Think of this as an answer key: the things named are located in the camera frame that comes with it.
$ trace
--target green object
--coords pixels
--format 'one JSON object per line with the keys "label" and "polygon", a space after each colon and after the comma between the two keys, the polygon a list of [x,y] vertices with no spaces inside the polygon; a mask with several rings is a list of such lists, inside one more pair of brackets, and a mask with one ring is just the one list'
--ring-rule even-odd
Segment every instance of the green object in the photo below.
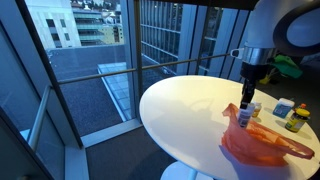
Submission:
{"label": "green object", "polygon": [[276,67],[281,74],[284,74],[286,76],[298,78],[302,75],[302,71],[288,56],[283,56],[283,55],[276,56],[275,62],[272,63],[271,65]]}

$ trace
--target floor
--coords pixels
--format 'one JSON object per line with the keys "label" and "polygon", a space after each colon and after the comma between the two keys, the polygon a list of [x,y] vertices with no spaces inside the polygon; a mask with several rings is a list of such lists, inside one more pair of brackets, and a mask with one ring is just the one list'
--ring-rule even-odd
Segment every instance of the floor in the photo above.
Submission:
{"label": "floor", "polygon": [[[301,65],[303,75],[298,79],[275,75],[257,89],[279,99],[293,98],[296,104],[306,103],[311,112],[308,122],[320,137],[320,61]],[[92,180],[159,180],[164,169],[175,160],[164,152],[144,127],[87,148],[89,175]],[[318,171],[311,180],[320,179]]]}

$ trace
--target orange plastic bag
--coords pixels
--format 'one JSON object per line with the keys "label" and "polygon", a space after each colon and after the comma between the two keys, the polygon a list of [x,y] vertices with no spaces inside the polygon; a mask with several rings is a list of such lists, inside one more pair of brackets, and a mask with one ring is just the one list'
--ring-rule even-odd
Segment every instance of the orange plastic bag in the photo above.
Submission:
{"label": "orange plastic bag", "polygon": [[228,129],[221,143],[238,161],[257,166],[285,166],[283,157],[288,153],[300,158],[311,159],[314,151],[305,145],[250,120],[246,129],[238,124],[238,108],[230,103],[223,111],[230,117]]}

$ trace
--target metal railing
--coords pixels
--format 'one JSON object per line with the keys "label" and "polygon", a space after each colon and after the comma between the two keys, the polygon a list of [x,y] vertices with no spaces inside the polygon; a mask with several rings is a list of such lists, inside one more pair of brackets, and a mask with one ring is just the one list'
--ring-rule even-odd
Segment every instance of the metal railing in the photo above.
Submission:
{"label": "metal railing", "polygon": [[28,144],[33,151],[36,151],[36,149],[37,149],[37,145],[39,142],[41,128],[42,128],[42,124],[43,124],[43,120],[44,120],[44,115],[45,115],[45,112],[47,109],[47,104],[48,104],[48,99],[49,99],[51,89],[52,89],[52,87],[48,85],[48,86],[46,86],[46,88],[43,92],[36,119],[34,121],[31,132],[28,136]]}
{"label": "metal railing", "polygon": [[[168,62],[168,63],[144,66],[144,67],[142,67],[142,70],[153,69],[153,68],[158,68],[158,67],[163,67],[163,66],[183,64],[183,63],[199,62],[199,61],[206,60],[206,59],[218,58],[218,57],[223,57],[223,56],[228,56],[228,55],[229,55],[229,53],[219,54],[219,55],[215,55],[215,56],[201,57],[201,58],[197,58],[197,59],[188,59],[188,60],[182,60],[182,61],[175,61],[175,62]],[[112,76],[112,75],[116,75],[116,74],[134,72],[136,70],[137,69],[132,68],[132,69],[126,69],[126,70],[111,72],[111,73],[94,74],[94,75],[83,76],[83,77],[78,77],[78,78],[65,79],[65,80],[58,81],[58,84],[61,85],[61,84],[74,83],[74,82],[95,79],[95,78],[100,78],[100,77],[105,77],[105,76]]]}

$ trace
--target small bottle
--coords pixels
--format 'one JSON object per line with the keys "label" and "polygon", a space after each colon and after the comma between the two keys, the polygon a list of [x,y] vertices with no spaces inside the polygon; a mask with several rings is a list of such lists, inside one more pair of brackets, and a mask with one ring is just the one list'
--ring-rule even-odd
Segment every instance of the small bottle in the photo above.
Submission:
{"label": "small bottle", "polygon": [[261,103],[254,102],[254,111],[253,111],[252,117],[258,117],[261,108],[262,108]]}
{"label": "small bottle", "polygon": [[310,112],[306,109],[297,109],[297,111],[290,117],[285,128],[292,132],[298,132],[304,123],[309,120],[309,116]]}
{"label": "small bottle", "polygon": [[238,112],[238,123],[242,128],[246,128],[248,122],[252,116],[255,105],[253,103],[249,103],[247,109],[239,109]]}

